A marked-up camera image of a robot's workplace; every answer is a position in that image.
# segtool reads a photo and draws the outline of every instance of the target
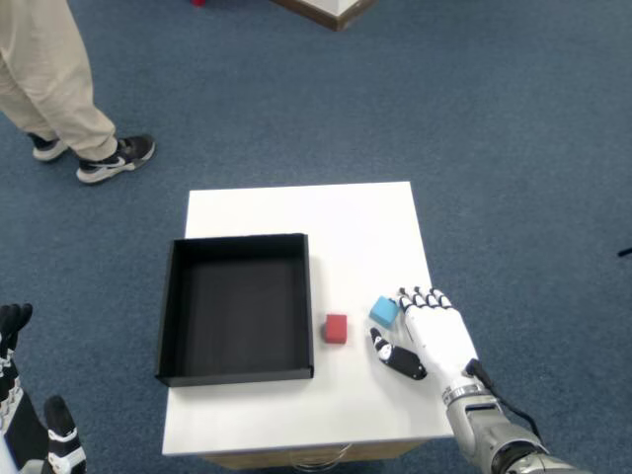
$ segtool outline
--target black box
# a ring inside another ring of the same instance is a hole
[[[306,235],[174,241],[156,378],[181,387],[313,376]]]

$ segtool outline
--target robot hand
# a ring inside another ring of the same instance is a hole
[[[477,358],[461,313],[441,291],[400,288],[399,305],[417,353],[441,392],[472,384],[465,366]]]
[[[30,304],[0,306],[0,473],[84,474],[86,455],[62,398],[44,405],[47,428],[22,389],[14,351]]]
[[[8,415],[10,405],[20,390],[13,353],[18,344],[18,333],[29,323],[32,314],[33,306],[30,304],[0,306],[0,417]]]

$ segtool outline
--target black sneaker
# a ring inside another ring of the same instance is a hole
[[[68,149],[68,145],[59,138],[46,141],[33,133],[29,133],[29,137],[33,141],[33,157],[38,161],[45,163],[53,161]]]
[[[79,161],[77,178],[86,185],[94,185],[123,171],[134,171],[154,154],[156,143],[149,135],[131,136],[118,141],[114,155],[101,161]]]

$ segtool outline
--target beige pants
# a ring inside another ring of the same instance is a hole
[[[0,111],[98,161],[117,149],[93,102],[90,63],[67,0],[0,0]]]

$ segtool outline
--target person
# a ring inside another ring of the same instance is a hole
[[[96,184],[154,154],[149,135],[116,138],[95,107],[90,63],[67,0],[0,0],[0,110],[51,162],[70,147],[77,178]]]

